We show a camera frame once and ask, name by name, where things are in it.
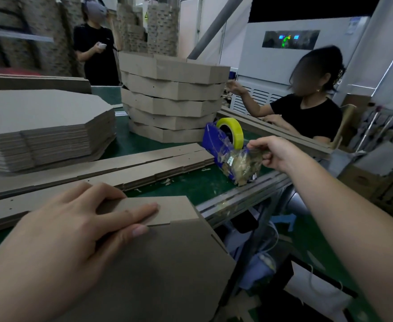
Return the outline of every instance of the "gray pipe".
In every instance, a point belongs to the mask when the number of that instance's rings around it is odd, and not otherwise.
[[[211,26],[207,29],[204,36],[196,44],[192,52],[190,52],[188,59],[197,59],[202,51],[207,47],[215,35],[221,30],[223,25],[234,13],[243,0],[228,0],[223,9],[217,15]]]

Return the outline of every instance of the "neck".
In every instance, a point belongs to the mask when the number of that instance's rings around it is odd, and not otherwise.
[[[96,22],[94,22],[94,21],[92,21],[92,20],[88,20],[88,21],[87,21],[87,24],[88,24],[89,26],[91,26],[92,28],[95,28],[95,29],[100,29],[100,28],[101,28],[101,25],[100,25],[100,24],[98,24],[98,23],[96,23]]]
[[[326,100],[326,93],[317,91],[302,98],[301,108],[311,108],[320,105]]]

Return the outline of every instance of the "black t-shirt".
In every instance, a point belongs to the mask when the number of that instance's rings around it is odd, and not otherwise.
[[[118,86],[116,60],[114,58],[113,33],[110,29],[92,28],[87,23],[74,28],[74,49],[80,52],[88,51],[97,42],[107,44],[104,52],[95,53],[85,62],[85,75],[92,86]]]
[[[333,141],[341,125],[341,109],[329,98],[318,106],[306,109],[301,109],[301,102],[302,97],[291,93],[272,102],[271,108],[301,135],[308,138],[325,136]]]

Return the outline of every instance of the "ear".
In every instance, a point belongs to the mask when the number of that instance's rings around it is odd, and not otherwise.
[[[319,80],[319,86],[323,86],[325,83],[329,81],[330,78],[331,78],[331,74],[325,73],[325,75],[322,76]]]

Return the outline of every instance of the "left hand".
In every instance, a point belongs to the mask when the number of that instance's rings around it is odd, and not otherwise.
[[[152,203],[96,214],[104,199],[120,198],[113,186],[81,183],[20,220],[0,245],[0,322],[50,320],[95,285],[119,249],[148,230],[138,222],[157,211]]]
[[[277,125],[278,127],[282,127],[284,129],[287,129],[289,127],[289,123],[287,123],[281,115],[278,114],[271,114],[267,115],[262,119],[264,122],[272,123]]]

